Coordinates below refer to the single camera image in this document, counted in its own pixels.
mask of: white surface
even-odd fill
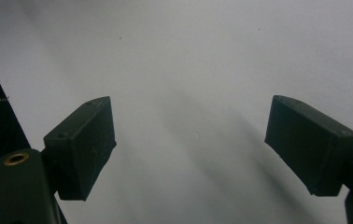
[[[0,1],[0,81],[31,146],[109,95],[118,146],[78,223],[346,223],[263,143],[283,94],[353,129],[353,2]]]

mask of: white table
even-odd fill
[[[0,1],[0,82],[33,148],[93,98],[118,145],[69,223],[346,223],[263,143],[274,94],[353,129],[353,1]]]

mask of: screw hole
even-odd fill
[[[29,155],[27,153],[14,154],[12,156],[9,156],[4,161],[4,165],[6,165],[6,166],[17,165],[19,163],[22,163],[22,162],[28,160],[28,158],[29,158]]]

